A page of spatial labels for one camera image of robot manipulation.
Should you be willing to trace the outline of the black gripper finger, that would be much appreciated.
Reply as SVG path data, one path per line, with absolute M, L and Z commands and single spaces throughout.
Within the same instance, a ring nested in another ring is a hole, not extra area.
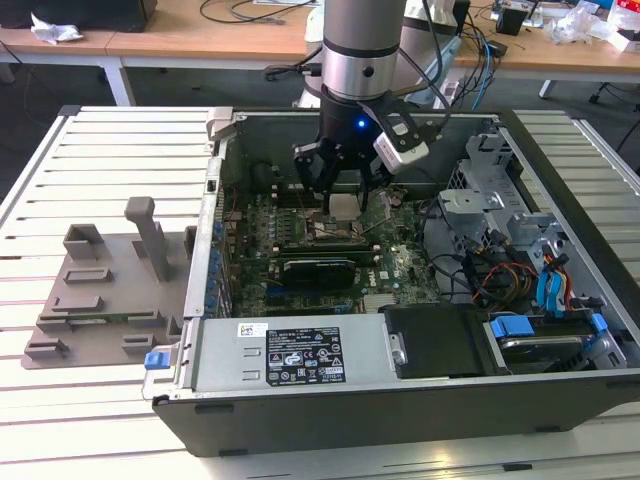
M 369 194 L 372 191 L 387 187 L 394 179 L 394 175 L 389 172 L 383 163 L 375 169 L 373 169 L 372 166 L 372 163 L 368 163 L 360 169 L 360 184 L 357 190 L 357 198 L 361 210 L 367 209 Z
M 293 162 L 303 190 L 312 193 L 323 205 L 328 205 L 331 187 L 327 183 L 326 163 L 321 157 L 325 150 L 325 140 L 296 144 L 293 146 Z

